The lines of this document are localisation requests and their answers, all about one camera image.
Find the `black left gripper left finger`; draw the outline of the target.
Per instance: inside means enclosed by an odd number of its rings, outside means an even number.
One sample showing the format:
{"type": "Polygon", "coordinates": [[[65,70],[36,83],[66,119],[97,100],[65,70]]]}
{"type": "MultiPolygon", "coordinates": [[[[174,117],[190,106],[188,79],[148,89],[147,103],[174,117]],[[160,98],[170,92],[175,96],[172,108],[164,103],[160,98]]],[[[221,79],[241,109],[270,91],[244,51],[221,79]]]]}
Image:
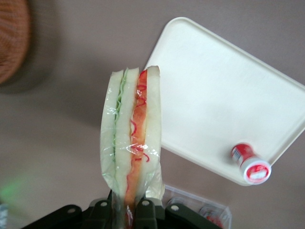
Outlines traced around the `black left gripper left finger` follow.
{"type": "Polygon", "coordinates": [[[92,207],[89,216],[90,229],[111,229],[112,228],[112,190],[106,198],[95,199],[90,203],[92,207]]]}

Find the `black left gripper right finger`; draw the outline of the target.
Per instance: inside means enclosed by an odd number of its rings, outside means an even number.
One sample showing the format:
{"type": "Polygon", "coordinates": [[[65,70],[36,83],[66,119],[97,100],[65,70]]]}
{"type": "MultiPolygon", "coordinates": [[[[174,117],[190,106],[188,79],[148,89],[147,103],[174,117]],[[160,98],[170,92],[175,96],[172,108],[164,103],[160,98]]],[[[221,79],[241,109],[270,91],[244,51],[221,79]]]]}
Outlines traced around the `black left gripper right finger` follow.
{"type": "Polygon", "coordinates": [[[151,200],[142,199],[138,203],[135,211],[134,228],[135,229],[156,228],[155,205],[151,200]]]}

